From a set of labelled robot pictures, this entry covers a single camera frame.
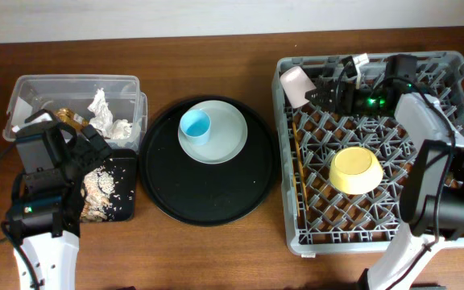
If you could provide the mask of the blue cup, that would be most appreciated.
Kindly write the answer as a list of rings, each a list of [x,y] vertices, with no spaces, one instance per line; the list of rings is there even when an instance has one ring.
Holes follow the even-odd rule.
[[[209,141],[211,119],[204,110],[188,110],[180,119],[180,129],[185,138],[195,146]]]

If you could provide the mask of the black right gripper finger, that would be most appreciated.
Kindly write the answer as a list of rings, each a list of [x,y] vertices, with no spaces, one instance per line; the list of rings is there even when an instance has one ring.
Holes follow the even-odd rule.
[[[336,110],[336,91],[329,86],[320,86],[305,93],[305,99],[325,111]]]
[[[334,84],[335,66],[326,65],[321,70],[320,75],[316,79],[316,87],[332,86]]]

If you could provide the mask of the grey dishwasher rack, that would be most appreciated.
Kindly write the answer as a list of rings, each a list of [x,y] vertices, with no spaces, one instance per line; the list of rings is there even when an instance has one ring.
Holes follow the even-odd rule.
[[[424,83],[433,87],[441,108],[464,135],[464,57],[456,51],[393,52],[368,55],[364,68],[367,87],[385,67],[389,56],[411,54],[419,59],[417,70]],[[326,65],[336,67],[334,80],[347,55],[285,57],[278,61],[271,84],[275,124],[280,145],[282,201],[288,249],[301,257],[336,253],[385,251],[400,223],[399,195],[417,151],[403,127],[394,118],[340,117],[308,104],[293,109],[280,83],[280,76],[300,66],[315,81]],[[297,166],[292,121],[304,168],[309,211]],[[371,192],[347,195],[329,182],[334,153],[347,146],[360,146],[375,153],[383,169],[382,183]],[[300,218],[296,214],[292,174],[296,176]]]

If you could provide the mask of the round black tray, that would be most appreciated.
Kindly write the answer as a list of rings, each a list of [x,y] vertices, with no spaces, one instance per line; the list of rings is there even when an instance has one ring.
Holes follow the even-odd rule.
[[[168,107],[139,148],[140,179],[150,199],[171,218],[195,226],[220,226],[249,214],[265,200],[280,168],[269,125],[252,108],[228,97],[222,100],[246,119],[244,148],[222,164],[203,164],[183,151],[177,138],[183,113],[218,98],[203,95]]]

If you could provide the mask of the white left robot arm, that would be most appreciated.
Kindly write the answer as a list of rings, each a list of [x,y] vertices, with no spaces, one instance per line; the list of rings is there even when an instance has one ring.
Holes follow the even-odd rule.
[[[90,125],[76,130],[39,110],[17,127],[23,164],[11,192],[2,232],[14,248],[22,289],[73,289],[85,176],[112,148]]]

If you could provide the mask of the yellow bowl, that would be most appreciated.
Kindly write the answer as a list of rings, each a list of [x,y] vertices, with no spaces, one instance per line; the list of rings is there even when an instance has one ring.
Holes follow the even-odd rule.
[[[375,154],[364,147],[348,147],[332,158],[330,183],[340,192],[350,195],[368,193],[383,179],[383,169]]]

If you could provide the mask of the gold snack wrapper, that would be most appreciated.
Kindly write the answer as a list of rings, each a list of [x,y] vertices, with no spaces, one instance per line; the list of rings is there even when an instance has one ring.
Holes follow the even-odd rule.
[[[89,125],[89,122],[86,119],[69,108],[58,109],[55,112],[55,116],[57,116],[62,122],[73,127],[76,131],[81,131],[84,127]]]

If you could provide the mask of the clear plastic waste bin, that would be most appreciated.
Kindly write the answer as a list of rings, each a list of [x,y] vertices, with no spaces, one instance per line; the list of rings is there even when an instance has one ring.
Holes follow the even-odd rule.
[[[7,122],[2,137],[15,140],[14,126],[45,109],[51,112],[68,108],[85,120],[94,114],[88,110],[97,90],[102,89],[115,120],[131,122],[131,137],[109,139],[113,149],[128,148],[138,151],[147,129],[147,96],[140,91],[138,77],[101,74],[44,74],[18,78],[6,109]]]

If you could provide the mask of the wooden chopstick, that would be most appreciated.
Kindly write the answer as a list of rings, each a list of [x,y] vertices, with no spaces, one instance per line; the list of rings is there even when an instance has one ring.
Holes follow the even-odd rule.
[[[296,176],[293,173],[292,174],[292,185],[295,193],[295,201],[296,201],[296,214],[297,217],[300,218],[300,203],[299,203],[299,196],[298,196],[298,189],[297,189],[297,182],[296,182]]]
[[[294,143],[295,143],[295,148],[296,148],[297,166],[298,166],[298,170],[300,174],[300,183],[301,183],[302,194],[304,198],[304,208],[306,211],[309,211],[308,195],[307,195],[307,187],[305,184],[305,174],[304,174],[304,168],[303,168],[303,163],[302,163],[302,155],[300,153],[300,144],[298,142],[297,128],[296,128],[296,124],[294,121],[292,121],[292,131],[293,131],[293,138],[294,138]]]

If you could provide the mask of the crumpled white paper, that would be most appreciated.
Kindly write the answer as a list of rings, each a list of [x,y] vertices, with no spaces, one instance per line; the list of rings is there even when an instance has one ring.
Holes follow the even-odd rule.
[[[87,109],[94,114],[94,117],[89,120],[89,124],[102,136],[109,138],[113,125],[113,115],[106,102],[104,89],[97,89],[93,102]]]

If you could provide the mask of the grey plate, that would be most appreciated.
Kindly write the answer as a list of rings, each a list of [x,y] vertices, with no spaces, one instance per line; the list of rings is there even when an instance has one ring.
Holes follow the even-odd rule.
[[[209,141],[192,145],[178,129],[183,151],[203,164],[221,164],[232,160],[245,146],[248,136],[247,121],[235,106],[225,101],[202,101],[188,110],[204,110],[211,119]]]

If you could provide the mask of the white tissue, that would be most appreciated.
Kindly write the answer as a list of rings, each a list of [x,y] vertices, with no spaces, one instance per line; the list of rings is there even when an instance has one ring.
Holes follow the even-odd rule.
[[[133,124],[126,119],[116,120],[110,128],[110,139],[128,139],[131,136]]]

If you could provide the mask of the pink cup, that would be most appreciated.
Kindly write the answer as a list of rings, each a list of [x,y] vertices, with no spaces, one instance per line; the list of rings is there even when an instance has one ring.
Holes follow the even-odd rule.
[[[305,98],[308,91],[316,86],[300,66],[290,68],[280,76],[280,83],[293,109],[302,107],[309,102]]]

